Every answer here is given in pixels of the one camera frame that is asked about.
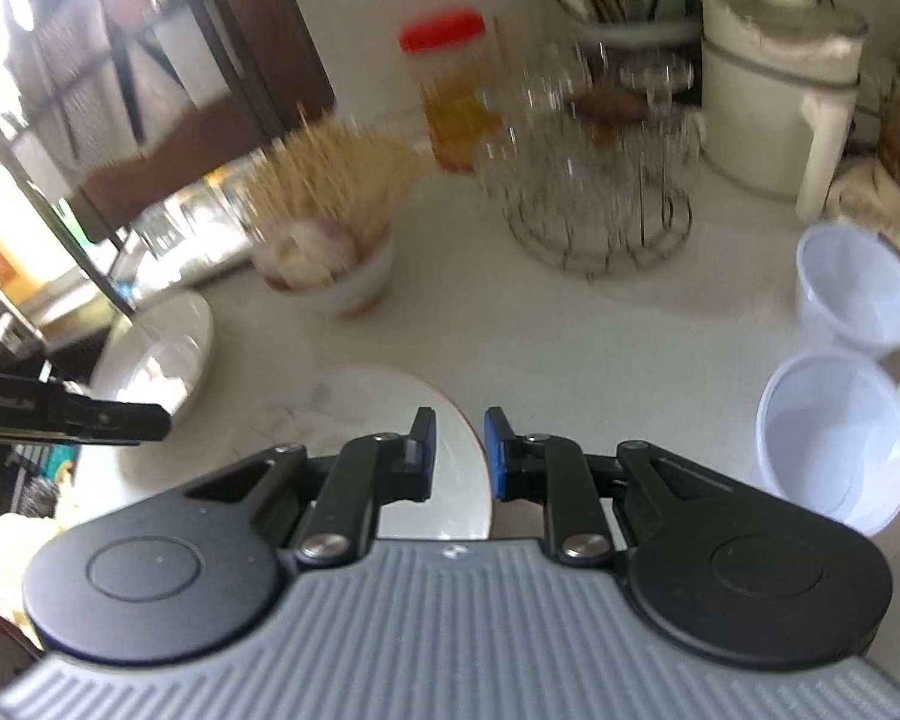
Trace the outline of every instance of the white countertop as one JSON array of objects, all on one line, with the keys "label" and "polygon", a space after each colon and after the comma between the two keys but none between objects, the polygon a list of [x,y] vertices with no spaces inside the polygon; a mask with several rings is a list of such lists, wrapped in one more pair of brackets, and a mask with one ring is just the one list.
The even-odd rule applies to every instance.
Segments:
[{"label": "white countertop", "polygon": [[[748,196],[705,167],[693,211],[673,261],[587,284],[530,258],[472,178],[439,175],[400,215],[391,283],[362,317],[302,316],[251,269],[226,276],[202,290],[216,348],[192,412],[160,445],[84,448],[82,515],[232,461],[233,431],[253,409],[315,367],[357,362],[423,377],[478,432],[485,409],[500,405],[517,432],[604,453],[646,439],[758,485],[760,394],[802,348],[793,309],[802,228],[792,206]],[[536,507],[496,506],[496,536],[540,529]]]}]

